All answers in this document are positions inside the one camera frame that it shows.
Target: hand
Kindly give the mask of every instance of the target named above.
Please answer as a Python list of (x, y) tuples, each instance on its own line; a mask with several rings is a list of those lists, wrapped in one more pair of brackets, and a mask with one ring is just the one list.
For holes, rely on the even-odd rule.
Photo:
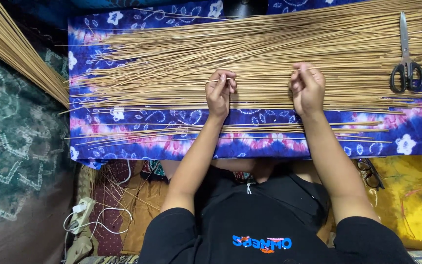
[(217, 82), (208, 82), (205, 85), (206, 102), (210, 111), (209, 117), (224, 122), (229, 114), (229, 95), (234, 93), (237, 83), (234, 79), (236, 74), (226, 69), (216, 70), (208, 81), (219, 79)]
[(301, 117), (323, 113), (325, 77), (310, 63), (295, 63), (291, 75), (294, 109)]

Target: person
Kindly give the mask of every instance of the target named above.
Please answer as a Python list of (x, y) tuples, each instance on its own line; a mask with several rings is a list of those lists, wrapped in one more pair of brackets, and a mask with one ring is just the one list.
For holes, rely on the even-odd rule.
[[(209, 115), (201, 132), (178, 164), (163, 163), (171, 176), (168, 193), (147, 228), (139, 263), (414, 263), (380, 223), (331, 130), (323, 112), (324, 75), (310, 63), (294, 68), (290, 89), (313, 163), (211, 165), (229, 94), (237, 88), (235, 73), (216, 70), (210, 81), (219, 81), (205, 85)], [(226, 166), (254, 172), (256, 183), (232, 182), (230, 172), (218, 168)], [(330, 204), (337, 224), (331, 249), (316, 235)]]

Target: electrical outlet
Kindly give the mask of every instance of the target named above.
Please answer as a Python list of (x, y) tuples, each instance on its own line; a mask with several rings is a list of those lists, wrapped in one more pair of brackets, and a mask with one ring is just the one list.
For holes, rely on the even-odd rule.
[(71, 222), (69, 223), (69, 229), (75, 228), (72, 231), (70, 231), (71, 233), (75, 235), (79, 234), (85, 228), (85, 226), (83, 227), (78, 227), (78, 226), (85, 225), (88, 223), (89, 215), (91, 214), (92, 209), (94, 208), (94, 205), (95, 205), (95, 201), (89, 197), (84, 197), (83, 199), (81, 199), (79, 201), (79, 204), (81, 203), (85, 203), (87, 205), (87, 208), (82, 212), (73, 214), (73, 217), (71, 218)]

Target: black t-shirt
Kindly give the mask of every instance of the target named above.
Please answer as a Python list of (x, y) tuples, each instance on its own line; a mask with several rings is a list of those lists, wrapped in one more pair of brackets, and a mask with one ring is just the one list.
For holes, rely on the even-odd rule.
[(364, 217), (340, 221), (329, 249), (294, 214), (271, 198), (234, 194), (203, 216), (172, 208), (153, 219), (139, 257), (168, 263), (414, 263), (387, 227)]

